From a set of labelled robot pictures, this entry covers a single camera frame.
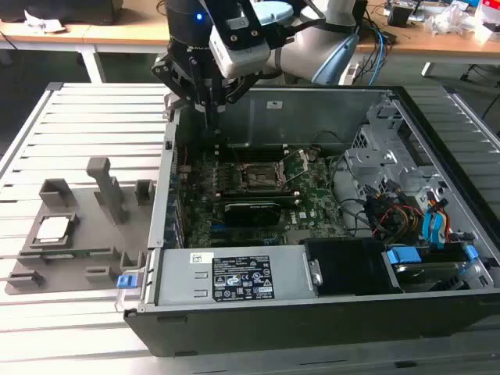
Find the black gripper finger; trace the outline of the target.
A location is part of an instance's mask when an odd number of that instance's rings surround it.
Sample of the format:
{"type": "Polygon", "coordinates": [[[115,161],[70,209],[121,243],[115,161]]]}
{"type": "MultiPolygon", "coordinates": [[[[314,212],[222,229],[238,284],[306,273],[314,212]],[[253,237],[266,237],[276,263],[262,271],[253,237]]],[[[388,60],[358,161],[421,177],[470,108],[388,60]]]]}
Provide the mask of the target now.
{"type": "Polygon", "coordinates": [[[193,56],[182,66],[172,55],[165,54],[155,61],[152,72],[175,94],[183,104],[187,104],[204,116],[206,137],[215,135],[216,109],[213,106],[209,83],[202,76],[203,65],[193,56]]]}
{"type": "Polygon", "coordinates": [[[215,81],[215,134],[219,135],[220,118],[226,106],[237,102],[260,78],[260,73],[250,73],[233,79],[215,81]]]}

